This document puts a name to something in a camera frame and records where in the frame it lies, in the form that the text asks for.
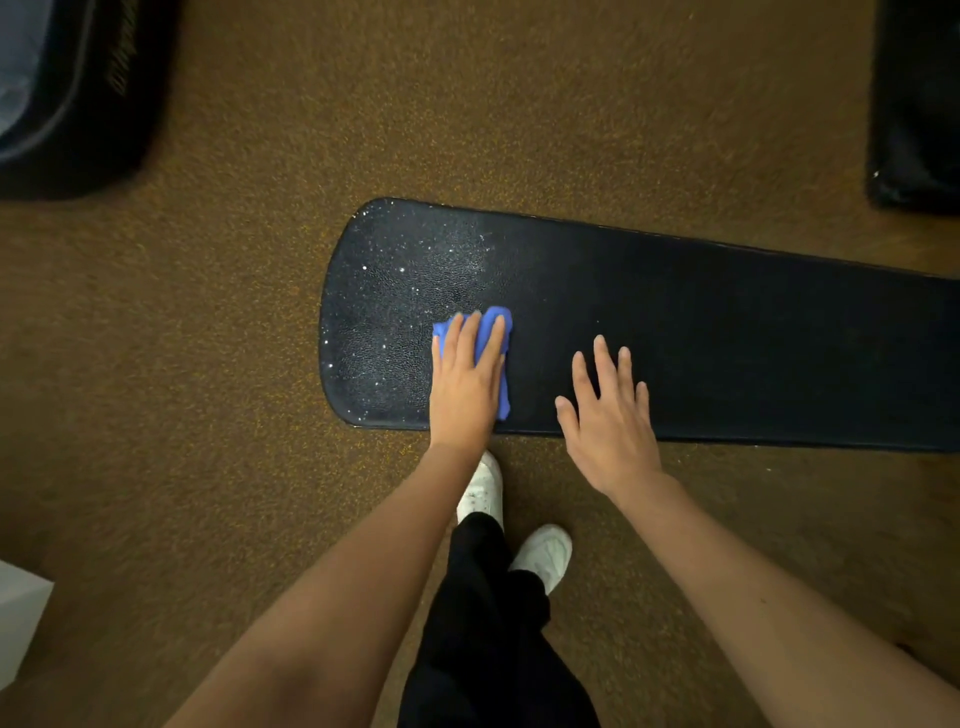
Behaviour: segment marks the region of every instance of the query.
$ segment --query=forearm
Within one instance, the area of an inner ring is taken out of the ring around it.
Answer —
[[[171,725],[368,724],[475,467],[429,450],[254,623]]]
[[[960,692],[746,545],[661,475],[618,503],[778,726],[956,725]]]

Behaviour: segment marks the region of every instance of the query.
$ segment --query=black pants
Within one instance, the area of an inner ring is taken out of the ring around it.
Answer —
[[[473,513],[453,530],[446,576],[403,690],[401,728],[599,726],[587,692],[540,633],[543,583],[507,571],[497,522]]]

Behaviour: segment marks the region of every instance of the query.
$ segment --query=shoe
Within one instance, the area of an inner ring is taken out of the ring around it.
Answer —
[[[564,578],[572,555],[570,534],[558,525],[542,525],[523,542],[510,571],[532,571],[540,577],[544,590],[550,594]]]
[[[490,452],[483,453],[464,496],[457,503],[457,523],[478,511],[493,516],[503,530],[503,475]]]

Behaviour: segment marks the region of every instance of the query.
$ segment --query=brown carpet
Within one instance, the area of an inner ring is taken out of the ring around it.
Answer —
[[[960,274],[960,223],[865,202],[872,13],[188,2],[143,174],[0,205],[0,558],[57,583],[0,723],[157,726],[413,467],[423,435],[347,428],[316,372],[324,268],[372,197]],[[762,724],[561,443],[493,447],[510,539],[573,533],[548,634],[603,722]],[[960,679],[960,460],[663,454],[745,539]],[[377,725],[416,643],[415,625]]]

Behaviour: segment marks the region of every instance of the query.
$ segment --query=blue microfiber towel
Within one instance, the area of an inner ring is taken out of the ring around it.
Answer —
[[[492,305],[487,309],[487,313],[483,315],[483,318],[480,319],[480,328],[477,330],[477,343],[476,347],[473,350],[473,362],[476,363],[477,359],[480,358],[480,354],[483,353],[483,349],[487,346],[487,342],[490,341],[490,334],[493,331],[493,322],[496,321],[497,316],[503,316],[507,324],[507,330],[503,334],[503,346],[500,348],[500,353],[507,353],[507,349],[510,348],[510,332],[514,330],[514,317],[510,315],[510,309],[504,308],[500,305]],[[450,324],[453,322],[453,317],[451,316],[447,321],[444,321],[440,324],[433,325],[433,335],[440,337],[440,356],[444,356],[444,340],[446,339],[446,330],[450,328]],[[507,395],[507,369],[504,367],[503,373],[500,375],[500,403],[496,408],[496,419],[503,420],[507,419],[507,415],[510,414],[510,397]]]

